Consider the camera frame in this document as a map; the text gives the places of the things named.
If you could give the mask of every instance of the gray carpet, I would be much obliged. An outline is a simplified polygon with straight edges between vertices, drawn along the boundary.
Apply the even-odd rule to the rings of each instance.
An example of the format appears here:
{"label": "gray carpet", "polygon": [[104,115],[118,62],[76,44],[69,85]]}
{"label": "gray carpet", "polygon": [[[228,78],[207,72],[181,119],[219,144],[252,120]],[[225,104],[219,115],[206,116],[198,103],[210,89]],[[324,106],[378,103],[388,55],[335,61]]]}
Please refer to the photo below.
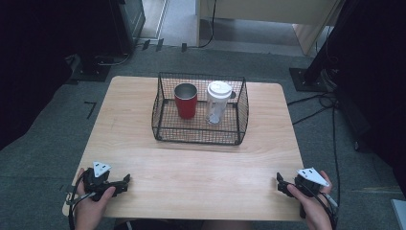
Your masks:
{"label": "gray carpet", "polygon": [[[61,209],[65,195],[61,185],[72,182],[79,160],[96,121],[103,97],[114,76],[157,77],[159,72],[243,76],[248,81],[282,85],[292,102],[315,93],[297,92],[289,67],[306,68],[312,59],[266,54],[155,47],[113,66],[106,82],[81,81],[62,85],[40,113],[31,129],[0,151],[0,229],[69,229]],[[91,113],[92,105],[97,103]],[[318,100],[289,106],[292,122],[319,110]],[[294,126],[305,167],[325,170],[338,184],[333,152],[332,110]],[[353,150],[351,132],[340,110],[335,111],[337,162],[341,208],[338,229],[399,229],[391,199],[405,197],[392,169],[372,152]],[[332,196],[337,199],[337,186]],[[99,229],[112,229],[105,218]],[[190,230],[201,220],[178,220]],[[254,221],[254,229],[307,229],[304,222]]]}

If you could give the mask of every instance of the black fabric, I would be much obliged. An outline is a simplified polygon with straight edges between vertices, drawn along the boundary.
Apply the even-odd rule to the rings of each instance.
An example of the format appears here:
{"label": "black fabric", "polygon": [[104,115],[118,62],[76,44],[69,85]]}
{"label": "black fabric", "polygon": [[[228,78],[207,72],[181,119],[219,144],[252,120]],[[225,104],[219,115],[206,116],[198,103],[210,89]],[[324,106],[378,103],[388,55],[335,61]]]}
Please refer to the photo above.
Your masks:
{"label": "black fabric", "polygon": [[27,132],[72,73],[25,3],[0,3],[0,150]]}
{"label": "black fabric", "polygon": [[[158,219],[135,219],[130,221],[132,230],[176,230],[176,226]],[[128,230],[127,223],[117,225],[114,230]]]}

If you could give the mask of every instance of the plastic cup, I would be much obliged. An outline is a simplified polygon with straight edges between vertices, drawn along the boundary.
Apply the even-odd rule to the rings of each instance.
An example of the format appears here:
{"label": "plastic cup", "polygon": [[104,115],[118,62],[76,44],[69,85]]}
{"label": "plastic cup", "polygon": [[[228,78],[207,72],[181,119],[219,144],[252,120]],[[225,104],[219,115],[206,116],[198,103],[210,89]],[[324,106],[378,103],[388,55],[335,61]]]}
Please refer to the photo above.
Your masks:
{"label": "plastic cup", "polygon": [[219,80],[213,81],[207,86],[206,120],[209,124],[215,125],[221,122],[232,92],[231,85]]}

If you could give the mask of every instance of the electrical wire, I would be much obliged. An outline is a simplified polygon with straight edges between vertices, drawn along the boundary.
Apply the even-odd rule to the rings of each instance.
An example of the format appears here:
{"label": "electrical wire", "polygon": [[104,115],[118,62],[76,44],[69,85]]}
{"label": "electrical wire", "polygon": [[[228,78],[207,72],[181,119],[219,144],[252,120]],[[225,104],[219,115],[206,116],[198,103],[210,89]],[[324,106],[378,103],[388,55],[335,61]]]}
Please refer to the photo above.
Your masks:
{"label": "electrical wire", "polygon": [[122,60],[122,61],[113,62],[113,63],[103,63],[103,62],[101,62],[101,63],[98,63],[98,65],[101,65],[101,66],[121,65],[121,64],[123,64],[124,62],[126,62],[126,61],[128,60],[128,58],[129,58],[129,55],[126,55],[125,59]]}
{"label": "electrical wire", "polygon": [[331,63],[336,64],[336,63],[338,63],[338,57],[330,57],[330,56],[328,55],[328,39],[329,39],[329,31],[330,31],[330,29],[331,29],[331,26],[329,26],[329,27],[328,27],[328,30],[327,30],[326,56],[327,56],[327,59],[328,59]]}
{"label": "electrical wire", "polygon": [[[332,98],[331,97],[327,97],[326,96],[326,94],[328,94],[328,93],[324,93],[324,94],[318,94],[318,95],[314,95],[314,96],[311,96],[311,97],[308,97],[308,98],[303,98],[303,99],[300,99],[300,100],[297,100],[297,101],[294,101],[294,102],[291,102],[291,103],[288,103],[287,105],[292,105],[292,104],[296,104],[296,103],[302,103],[302,102],[306,102],[306,101],[308,101],[308,100],[311,100],[311,99],[315,99],[315,98],[319,98],[319,103],[322,105],[322,109],[320,109],[319,111],[317,111],[317,112],[315,112],[315,113],[313,113],[312,115],[309,115],[309,116],[307,116],[307,117],[305,117],[305,118],[302,118],[301,120],[299,120],[298,122],[296,122],[296,123],[293,123],[293,125],[295,125],[295,124],[297,124],[297,123],[299,123],[299,122],[301,122],[301,121],[304,121],[305,119],[307,119],[307,118],[310,118],[310,117],[312,117],[312,116],[314,116],[314,115],[316,115],[316,114],[318,114],[318,113],[320,113],[320,112],[323,112],[323,111],[325,111],[325,110],[327,110],[327,109],[329,109],[329,108],[332,108],[332,117],[331,117],[331,119],[332,119],[332,141],[333,141],[333,153],[334,153],[334,163],[335,163],[335,172],[336,172],[336,176],[337,176],[337,207],[340,207],[340,200],[341,200],[341,178],[340,178],[340,171],[339,171],[339,167],[338,167],[338,157],[337,157],[337,143],[336,143],[336,128],[335,128],[335,109],[336,109],[336,107],[337,107],[337,104],[338,104],[338,101],[333,101],[332,100]],[[329,99],[329,101],[331,102],[331,104],[328,104],[328,105],[326,105],[326,104],[322,104],[322,101],[321,101],[321,99],[325,99],[325,98],[327,98],[327,99]],[[333,227],[333,229],[335,229],[335,227],[336,227],[336,225],[337,225],[337,222],[338,222],[338,218],[336,217],[336,213],[334,212],[334,210],[332,209],[332,206],[331,206],[331,202],[328,200],[328,198],[326,198],[326,200],[327,200],[327,202],[329,203],[329,205],[330,205],[330,207],[331,207],[331,213],[332,213],[332,217],[331,217],[331,219],[330,219],[330,221],[331,221],[331,224],[334,224],[334,225],[332,225],[332,227]]]}
{"label": "electrical wire", "polygon": [[213,37],[214,37],[214,16],[215,16],[215,5],[216,5],[216,4],[217,4],[217,0],[214,0],[213,16],[212,16],[212,36],[210,37],[210,40],[209,40],[206,44],[204,44],[204,45],[202,45],[202,46],[198,46],[198,48],[204,48],[204,47],[206,47],[206,46],[209,45],[210,42],[212,42],[212,40],[213,40]]}
{"label": "electrical wire", "polygon": [[[306,101],[311,100],[311,99],[318,98],[318,99],[319,99],[319,103],[320,103],[320,104],[322,105],[322,107],[323,107],[323,108],[321,108],[320,110],[314,112],[313,114],[310,114],[310,115],[308,115],[308,116],[306,116],[306,117],[303,117],[303,118],[300,119],[299,121],[296,121],[296,122],[292,123],[292,125],[294,126],[294,125],[296,125],[296,124],[298,124],[298,123],[300,123],[300,122],[302,122],[302,121],[304,121],[304,120],[307,120],[307,119],[309,119],[309,118],[311,118],[311,117],[313,117],[313,116],[315,116],[315,115],[317,115],[317,114],[319,114],[319,113],[321,113],[321,112],[323,112],[323,111],[325,111],[325,110],[327,110],[327,109],[333,108],[335,102],[331,99],[331,97],[327,97],[326,94],[329,94],[329,93],[318,94],[318,95],[314,95],[314,96],[311,96],[311,97],[308,97],[308,98],[303,98],[303,99],[299,99],[299,100],[297,100],[297,101],[288,103],[287,105],[290,106],[290,105],[292,105],[292,104],[302,103],[302,102],[306,102]],[[328,99],[328,100],[330,101],[330,104],[328,104],[328,105],[323,104],[323,103],[322,103],[322,99]]]}
{"label": "electrical wire", "polygon": [[298,181],[305,189],[307,189],[308,192],[310,192],[316,199],[317,201],[319,201],[319,203],[323,206],[323,208],[325,209],[328,218],[330,220],[331,223],[331,227],[332,229],[335,229],[336,227],[336,222],[335,222],[335,216],[333,215],[333,212],[330,210],[330,208],[328,208],[325,203],[317,196],[315,195],[309,188],[306,187],[306,185],[304,185],[301,181]]}
{"label": "electrical wire", "polygon": [[76,192],[77,192],[77,190],[78,190],[79,183],[80,183],[81,180],[83,179],[83,176],[84,176],[84,173],[82,173],[82,174],[80,175],[80,177],[78,178],[78,180],[77,180],[77,182],[76,182],[76,184],[75,184],[75,187],[74,187],[74,189],[73,189],[73,191],[72,191],[72,195],[70,196],[71,204],[69,205],[69,216],[68,216],[68,219],[69,219],[69,227],[70,227],[71,230],[75,230],[74,207],[73,207],[73,206],[74,206],[74,203],[73,203],[73,201],[74,201],[74,199],[75,199],[75,194],[76,194]]}
{"label": "electrical wire", "polygon": [[341,184],[340,184],[340,172],[338,168],[338,157],[337,157],[337,143],[336,143],[336,134],[335,134],[335,107],[337,103],[332,108],[332,145],[334,151],[334,162],[335,162],[335,173],[337,176],[337,204],[340,207],[340,194],[341,194]]}

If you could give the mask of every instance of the cord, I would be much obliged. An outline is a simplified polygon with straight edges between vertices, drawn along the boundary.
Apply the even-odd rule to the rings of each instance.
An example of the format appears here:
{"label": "cord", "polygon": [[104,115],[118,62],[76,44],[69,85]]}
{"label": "cord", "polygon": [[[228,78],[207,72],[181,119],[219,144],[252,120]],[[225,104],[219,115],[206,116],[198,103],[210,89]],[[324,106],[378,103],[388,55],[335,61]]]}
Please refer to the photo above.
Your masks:
{"label": "cord", "polygon": [[[327,110],[327,109],[329,109],[329,108],[334,107],[335,102],[334,102],[330,97],[327,97],[326,94],[329,94],[329,93],[318,94],[318,95],[314,95],[314,96],[311,96],[311,97],[308,97],[308,98],[303,98],[303,99],[299,99],[299,100],[297,100],[297,101],[288,103],[287,105],[290,106],[290,105],[292,105],[292,104],[302,103],[302,102],[306,102],[306,101],[311,100],[311,99],[318,98],[318,99],[319,99],[319,103],[320,103],[320,104],[322,105],[322,107],[323,107],[323,108],[321,108],[320,110],[316,111],[315,113],[310,114],[310,115],[308,115],[308,116],[306,116],[306,117],[300,119],[299,121],[296,121],[296,122],[292,123],[292,125],[294,126],[294,125],[296,125],[296,124],[298,124],[298,123],[300,123],[300,122],[302,122],[302,121],[304,121],[304,120],[306,120],[306,119],[309,119],[309,118],[311,118],[311,117],[313,117],[313,116],[315,116],[315,115],[317,115],[317,114],[319,114],[319,113],[321,113],[321,112],[323,112],[323,111],[325,111],[325,110]],[[329,105],[323,104],[323,103],[322,103],[322,99],[328,99],[331,104],[329,104]]]}
{"label": "cord", "polygon": [[204,48],[204,47],[206,47],[206,46],[209,45],[210,42],[212,42],[212,40],[213,40],[213,37],[214,37],[214,16],[215,16],[215,5],[216,5],[216,4],[217,4],[217,0],[214,0],[213,16],[212,16],[212,36],[210,37],[210,40],[209,40],[205,45],[198,46],[198,48]]}
{"label": "cord", "polygon": [[74,209],[75,209],[75,208],[74,208],[73,201],[74,201],[74,199],[75,199],[75,194],[76,194],[76,192],[77,192],[79,183],[80,183],[81,180],[83,179],[83,176],[84,176],[84,173],[82,173],[82,174],[80,175],[80,177],[78,178],[78,180],[77,180],[77,182],[76,182],[76,184],[75,184],[74,190],[72,191],[72,195],[71,195],[71,197],[70,197],[71,204],[69,205],[69,216],[68,216],[68,219],[69,219],[69,227],[70,227],[71,230],[75,230],[75,221],[74,221]]}
{"label": "cord", "polygon": [[325,211],[326,211],[326,213],[327,213],[327,215],[328,215],[328,218],[329,218],[329,220],[330,220],[332,229],[335,229],[335,227],[336,227],[336,222],[335,222],[335,218],[334,218],[333,212],[325,205],[325,203],[324,203],[317,195],[315,195],[309,188],[307,188],[306,185],[304,185],[304,184],[303,184],[302,182],[300,182],[300,181],[298,181],[298,182],[299,182],[305,189],[307,189],[307,191],[310,192],[310,193],[317,199],[317,201],[319,201],[319,203],[323,206],[323,208],[325,209]]}
{"label": "cord", "polygon": [[128,58],[129,58],[129,55],[126,55],[125,59],[120,61],[120,62],[113,62],[113,63],[103,63],[103,62],[101,62],[101,63],[98,63],[98,65],[101,65],[101,66],[120,65],[120,64],[123,64],[124,62],[126,62],[128,60]]}
{"label": "cord", "polygon": [[341,184],[340,184],[340,172],[338,169],[338,157],[337,157],[337,143],[336,143],[336,136],[335,136],[335,106],[332,108],[332,145],[334,151],[334,162],[335,162],[335,173],[337,174],[337,204],[340,207],[340,194],[341,194]]}
{"label": "cord", "polygon": [[[336,176],[337,176],[337,206],[338,207],[340,207],[340,200],[341,200],[341,178],[340,178],[340,171],[339,171],[339,167],[338,167],[338,157],[337,157],[337,143],[336,143],[336,130],[335,130],[335,109],[336,109],[336,107],[337,107],[337,101],[333,101],[330,97],[326,97],[326,94],[328,94],[328,93],[324,93],[324,94],[318,94],[318,95],[314,95],[314,96],[311,96],[311,97],[308,97],[308,98],[303,98],[303,99],[300,99],[300,100],[297,100],[297,101],[294,101],[294,102],[291,102],[291,103],[288,103],[287,105],[292,105],[292,104],[296,104],[296,103],[302,103],[302,102],[306,102],[306,101],[308,101],[308,100],[311,100],[311,99],[314,99],[314,98],[319,98],[319,103],[322,105],[322,109],[320,109],[319,111],[317,111],[317,112],[315,112],[314,114],[312,114],[312,115],[310,115],[310,116],[307,116],[307,117],[305,117],[305,118],[302,118],[301,120],[299,120],[298,122],[296,122],[296,123],[293,123],[293,125],[295,125],[295,124],[297,124],[297,123],[299,123],[299,122],[302,122],[302,121],[304,121],[305,119],[307,119],[307,118],[310,118],[310,117],[312,117],[312,116],[314,116],[314,115],[316,115],[316,114],[318,114],[318,113],[320,113],[320,112],[323,112],[323,111],[325,111],[325,110],[327,110],[327,109],[329,109],[329,108],[332,108],[332,139],[333,139],[333,153],[334,153],[334,163],[335,163],[335,172],[336,172]],[[325,104],[322,104],[322,101],[321,101],[321,99],[323,99],[323,98],[327,98],[327,99],[329,99],[330,100],[330,102],[331,102],[331,104],[329,104],[329,105],[325,105]],[[333,229],[335,229],[335,226],[336,226],[336,224],[337,224],[337,222],[338,222],[338,218],[337,217],[335,217],[335,219],[333,220],[333,223],[335,224],[335,225],[333,225]]]}

